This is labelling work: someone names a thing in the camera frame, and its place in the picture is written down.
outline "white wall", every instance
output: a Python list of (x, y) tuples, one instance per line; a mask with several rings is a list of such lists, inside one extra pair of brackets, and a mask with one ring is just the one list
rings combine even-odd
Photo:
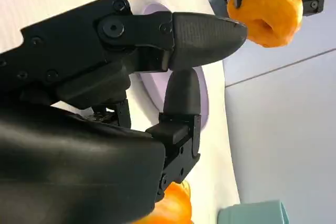
[(240, 199), (281, 199), (295, 224), (336, 223), (335, 3), (289, 47), (247, 43), (224, 64)]

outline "pepper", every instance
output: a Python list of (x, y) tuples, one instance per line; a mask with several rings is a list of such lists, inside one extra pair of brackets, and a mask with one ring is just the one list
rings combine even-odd
[(300, 29), (302, 0), (242, 0), (236, 8), (234, 0), (227, 5), (230, 18), (245, 23), (248, 39), (264, 47), (289, 44)]
[(155, 203), (154, 210), (133, 224), (191, 224), (191, 215), (189, 184), (173, 182), (164, 191), (163, 199)]

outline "teal cup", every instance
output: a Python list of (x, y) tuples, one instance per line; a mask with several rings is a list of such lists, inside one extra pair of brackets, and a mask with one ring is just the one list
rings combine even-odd
[(217, 224), (289, 224), (289, 220), (283, 204), (274, 200), (222, 209)]

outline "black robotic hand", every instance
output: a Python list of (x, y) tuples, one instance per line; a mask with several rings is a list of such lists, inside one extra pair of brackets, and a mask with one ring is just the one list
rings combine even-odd
[[(0, 55), (0, 222), (103, 224), (149, 214), (197, 163), (192, 67), (232, 54), (247, 29), (204, 14), (136, 16), (127, 0), (98, 0), (22, 34)], [(168, 68), (159, 123), (131, 130), (129, 74)], [(61, 100), (95, 114), (50, 107)]]

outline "purple plate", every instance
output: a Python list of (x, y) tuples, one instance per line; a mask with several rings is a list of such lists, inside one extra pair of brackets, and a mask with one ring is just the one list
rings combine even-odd
[[(143, 14), (147, 15), (160, 11), (169, 11), (169, 10), (159, 3), (153, 3), (148, 5), (144, 9)], [(202, 67), (196, 67), (194, 69), (197, 73), (200, 82), (199, 88), (201, 90), (201, 115), (202, 115), (201, 125), (203, 128), (208, 120), (208, 112), (209, 112), (208, 92)], [(147, 89), (150, 98), (152, 99), (157, 109), (161, 112), (163, 110), (164, 96), (166, 94), (168, 79), (171, 73), (172, 72), (169, 70), (168, 72), (164, 73), (140, 74), (142, 82), (145, 88)]]

